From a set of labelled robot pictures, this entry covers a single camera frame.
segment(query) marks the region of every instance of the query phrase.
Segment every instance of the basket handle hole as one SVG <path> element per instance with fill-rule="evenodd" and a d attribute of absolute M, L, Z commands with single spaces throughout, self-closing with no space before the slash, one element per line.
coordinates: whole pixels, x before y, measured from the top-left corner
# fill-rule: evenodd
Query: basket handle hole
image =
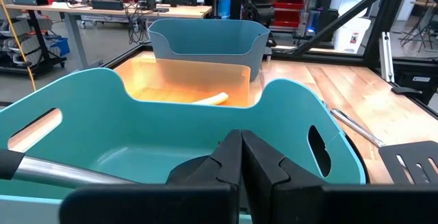
<path fill-rule="evenodd" d="M 322 176 L 327 177 L 331 170 L 331 159 L 329 153 L 327 153 L 326 145 L 314 125 L 309 129 L 309 135 L 307 137 L 310 148 L 315 156 L 316 162 L 320 167 Z"/>
<path fill-rule="evenodd" d="M 26 152 L 60 125 L 61 121 L 61 110 L 59 108 L 51 108 L 13 134 L 9 138 L 8 149 Z"/>

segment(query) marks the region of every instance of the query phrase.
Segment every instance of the wooden countertop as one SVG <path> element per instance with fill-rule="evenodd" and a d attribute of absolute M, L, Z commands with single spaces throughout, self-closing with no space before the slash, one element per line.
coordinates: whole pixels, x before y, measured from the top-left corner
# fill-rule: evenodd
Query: wooden countertop
<path fill-rule="evenodd" d="M 145 51 L 135 57 L 154 58 L 154 55 Z M 438 141 L 438 121 L 406 97 L 395 95 L 388 83 L 367 68 L 278 60 L 263 62 L 259 76 L 250 83 L 250 104 L 258 101 L 268 82 L 279 77 L 292 79 L 312 89 L 330 108 L 339 108 L 387 145 Z M 56 112 L 50 115 L 56 119 Z M 38 122 L 30 128 L 41 129 L 42 125 Z M 365 160 L 371 182 L 392 183 L 377 147 L 342 122 L 338 123 Z M 19 145 L 20 140 L 31 135 L 26 129 L 23 132 L 27 134 L 18 133 L 10 140 L 10 145 L 15 145 L 17 149 L 25 148 L 23 144 Z"/>
<path fill-rule="evenodd" d="M 429 2 L 426 4 L 426 2 L 421 2 L 421 1 L 411 1 L 412 4 L 414 5 L 420 5 L 423 7 L 427 7 L 427 8 L 436 8 L 437 4 L 435 2 Z"/>
<path fill-rule="evenodd" d="M 61 3 L 57 5 L 14 5 L 7 4 L 7 8 L 12 9 L 20 9 L 20 10 L 39 10 L 39 11 L 47 11 L 47 12 L 68 12 L 68 13 L 78 13 L 78 14 L 103 14 L 103 15 L 119 15 L 126 16 L 125 11 L 115 11 L 115 10 L 97 10 L 92 9 L 91 7 L 82 7 L 81 5 L 70 5 L 71 7 L 77 8 L 69 8 L 67 5 Z M 175 18 L 203 18 L 211 11 L 211 6 L 206 5 L 198 5 L 198 6 L 185 6 L 179 5 L 175 8 L 170 7 L 168 4 L 160 5 L 164 8 L 169 8 L 169 12 L 160 12 L 160 13 L 151 13 L 150 16 L 162 16 L 162 17 L 175 17 Z M 142 11 L 143 14 L 146 14 L 150 11 L 145 10 Z"/>

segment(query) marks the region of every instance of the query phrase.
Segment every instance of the white label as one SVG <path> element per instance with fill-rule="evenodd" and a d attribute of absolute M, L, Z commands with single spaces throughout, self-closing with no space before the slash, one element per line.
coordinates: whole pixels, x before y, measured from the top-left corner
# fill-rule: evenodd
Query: white label
<path fill-rule="evenodd" d="M 412 79 L 412 81 L 415 81 L 415 82 L 429 82 L 430 78 L 429 77 L 414 77 Z"/>

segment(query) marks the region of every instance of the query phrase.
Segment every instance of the teal plastic basket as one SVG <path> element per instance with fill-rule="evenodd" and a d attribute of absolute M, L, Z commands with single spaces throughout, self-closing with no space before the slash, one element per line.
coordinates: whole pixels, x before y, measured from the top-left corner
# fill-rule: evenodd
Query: teal plastic basket
<path fill-rule="evenodd" d="M 138 101 L 109 69 L 63 77 L 0 111 L 0 146 L 47 110 L 61 123 L 31 147 L 29 156 L 164 183 L 178 164 L 209 155 L 232 129 L 249 129 L 295 163 L 334 184 L 364 184 L 365 172 L 343 131 L 317 96 L 286 79 L 269 83 L 250 108 Z M 331 159 L 323 177 L 309 145 L 315 127 Z M 18 180 L 0 181 L 2 223 L 57 223 L 71 189 Z M 249 215 L 241 215 L 250 223 Z"/>
<path fill-rule="evenodd" d="M 149 27 L 156 58 L 241 64 L 251 68 L 250 81 L 259 74 L 269 32 L 244 20 L 166 18 Z"/>

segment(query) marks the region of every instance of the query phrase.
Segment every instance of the yellow cable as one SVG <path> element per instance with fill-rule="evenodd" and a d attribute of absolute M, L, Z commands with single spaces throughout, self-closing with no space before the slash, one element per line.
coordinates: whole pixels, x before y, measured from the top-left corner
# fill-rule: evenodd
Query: yellow cable
<path fill-rule="evenodd" d="M 14 34 L 15 41 L 21 52 L 21 56 L 23 57 L 23 60 L 27 62 L 25 52 L 23 52 L 23 49 L 21 48 L 21 43 L 18 40 L 18 36 L 16 36 L 14 25 L 12 24 L 11 18 L 9 17 L 8 9 L 6 9 L 5 2 L 3 0 L 0 0 L 0 2 L 1 2 L 1 6 L 3 6 L 3 11 L 5 11 L 6 18 L 8 18 L 9 26 L 12 30 L 12 33 Z M 29 77 L 30 77 L 30 81 L 32 82 L 32 87 L 34 87 L 34 91 L 36 91 L 35 80 L 34 80 L 34 76 L 32 75 L 32 70 L 30 69 L 30 66 L 27 67 L 27 71 L 29 72 Z"/>

